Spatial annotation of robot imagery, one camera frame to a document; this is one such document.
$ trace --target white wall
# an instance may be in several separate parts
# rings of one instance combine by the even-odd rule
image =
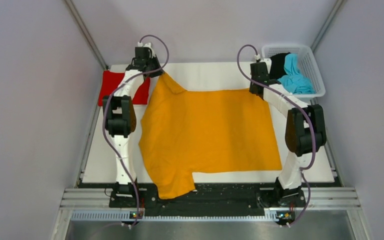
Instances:
[[[384,239],[384,1],[348,1],[315,56],[335,159]]]
[[[61,0],[0,0],[0,240],[45,240],[102,71]]]
[[[129,63],[145,34],[166,41],[171,63],[234,62],[244,44],[259,48],[273,42],[311,45],[336,0],[73,2],[111,65]],[[160,44],[157,52],[163,61],[165,51]]]

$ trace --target orange cloth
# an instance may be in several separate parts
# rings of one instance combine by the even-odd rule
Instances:
[[[141,123],[143,162],[161,199],[194,190],[193,172],[282,169],[269,105],[248,89],[187,91],[164,73]]]

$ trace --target blue cloth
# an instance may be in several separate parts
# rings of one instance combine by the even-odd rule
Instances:
[[[279,78],[278,81],[283,87],[292,94],[315,94],[313,84],[310,79],[301,74],[298,68],[298,56],[290,53],[285,57],[283,66],[286,75]]]

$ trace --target plastic basket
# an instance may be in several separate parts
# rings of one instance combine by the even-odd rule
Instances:
[[[261,56],[263,58],[270,58],[281,53],[297,54],[298,68],[301,70],[302,75],[311,80],[315,90],[315,94],[293,94],[293,96],[301,101],[309,102],[313,98],[325,95],[325,85],[323,84],[322,76],[311,48],[298,44],[270,44],[263,46],[261,49]]]

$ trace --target red cloth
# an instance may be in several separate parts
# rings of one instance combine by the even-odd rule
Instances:
[[[102,98],[110,95],[114,89],[116,89],[125,74],[111,71],[103,71],[102,86],[100,88],[98,106],[102,107]],[[149,77],[145,79],[142,85],[137,89],[136,94],[133,97],[133,104],[146,105],[148,104],[148,96],[150,95],[150,84],[151,80]]]

